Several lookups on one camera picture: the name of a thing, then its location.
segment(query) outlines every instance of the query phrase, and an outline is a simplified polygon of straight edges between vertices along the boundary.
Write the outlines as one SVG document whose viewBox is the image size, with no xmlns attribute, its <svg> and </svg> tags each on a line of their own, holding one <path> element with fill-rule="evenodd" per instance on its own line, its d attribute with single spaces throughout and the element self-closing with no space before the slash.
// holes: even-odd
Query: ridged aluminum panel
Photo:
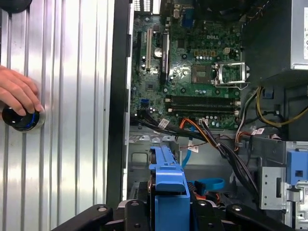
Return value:
<svg viewBox="0 0 308 231">
<path fill-rule="evenodd" d="M 0 123 L 0 230 L 49 231 L 105 202 L 114 0 L 2 12 L 1 64 L 30 76 L 45 125 Z"/>
</svg>

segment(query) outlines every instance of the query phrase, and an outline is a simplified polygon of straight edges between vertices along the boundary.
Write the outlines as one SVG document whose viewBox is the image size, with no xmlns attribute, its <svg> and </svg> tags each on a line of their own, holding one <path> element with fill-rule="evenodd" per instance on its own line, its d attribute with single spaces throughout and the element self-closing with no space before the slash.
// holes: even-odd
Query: finger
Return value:
<svg viewBox="0 0 308 231">
<path fill-rule="evenodd" d="M 0 87 L 0 100 L 3 101 L 6 105 L 10 106 L 18 115 L 25 116 L 26 111 L 23 109 L 23 106 L 20 102 L 12 96 L 6 89 Z"/>
<path fill-rule="evenodd" d="M 12 74 L 17 78 L 19 78 L 21 81 L 26 83 L 30 87 L 30 89 L 34 92 L 34 94 L 37 94 L 39 92 L 37 86 L 35 86 L 34 82 L 30 78 L 18 73 L 17 71 L 14 70 L 9 70 L 9 71 L 11 71 Z"/>
<path fill-rule="evenodd" d="M 2 88 L 6 89 L 12 96 L 14 96 L 29 113 L 34 113 L 34 105 L 26 93 L 16 85 L 15 83 L 9 80 L 9 77 L 6 75 L 6 79 L 0 79 L 0 85 Z"/>
<path fill-rule="evenodd" d="M 32 101 L 35 110 L 37 110 L 38 112 L 42 110 L 42 105 L 40 104 L 39 99 L 36 97 L 34 92 L 31 90 L 31 88 L 26 83 L 24 83 L 23 81 L 21 81 L 20 79 L 16 78 L 13 75 L 8 75 L 8 79 L 11 82 L 15 83 L 16 85 L 18 85 L 24 91 L 24 93 Z"/>
</svg>

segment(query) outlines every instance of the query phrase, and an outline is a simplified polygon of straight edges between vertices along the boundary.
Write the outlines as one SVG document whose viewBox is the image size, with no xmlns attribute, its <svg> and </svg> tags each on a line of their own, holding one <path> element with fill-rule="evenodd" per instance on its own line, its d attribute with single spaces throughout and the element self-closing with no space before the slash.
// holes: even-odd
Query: hand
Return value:
<svg viewBox="0 0 308 231">
<path fill-rule="evenodd" d="M 0 101 L 10 106 L 20 116 L 26 112 L 40 112 L 43 107 L 36 94 L 38 89 L 30 78 L 0 65 Z"/>
</svg>

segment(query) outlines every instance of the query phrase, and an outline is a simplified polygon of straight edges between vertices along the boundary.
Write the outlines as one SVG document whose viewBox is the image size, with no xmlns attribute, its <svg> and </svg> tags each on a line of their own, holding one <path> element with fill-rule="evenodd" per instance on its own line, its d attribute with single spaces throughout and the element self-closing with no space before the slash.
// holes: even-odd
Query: blue latch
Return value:
<svg viewBox="0 0 308 231">
<path fill-rule="evenodd" d="M 156 154 L 156 164 L 149 166 L 156 172 L 156 191 L 184 192 L 184 172 L 170 149 L 166 146 L 151 147 L 151 152 Z"/>
<path fill-rule="evenodd" d="M 300 180 L 308 180 L 308 152 L 287 152 L 287 183 L 296 185 Z"/>
<path fill-rule="evenodd" d="M 156 177 L 155 231 L 189 231 L 190 193 L 184 171 L 168 147 L 151 147 L 151 152 L 156 158 L 149 166 Z"/>
</svg>

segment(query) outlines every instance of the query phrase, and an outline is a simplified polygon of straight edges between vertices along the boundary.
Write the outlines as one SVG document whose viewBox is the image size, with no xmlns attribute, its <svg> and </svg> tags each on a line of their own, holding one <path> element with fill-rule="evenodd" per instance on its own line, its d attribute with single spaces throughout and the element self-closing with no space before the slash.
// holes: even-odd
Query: green motherboard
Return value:
<svg viewBox="0 0 308 231">
<path fill-rule="evenodd" d="M 213 64 L 241 60 L 241 25 L 193 20 L 191 11 L 181 8 L 167 19 L 135 16 L 130 111 L 138 116 L 145 109 L 173 124 L 189 117 L 211 129 L 237 129 L 240 90 L 216 87 Z M 226 67 L 223 78 L 237 81 L 239 66 Z"/>
</svg>

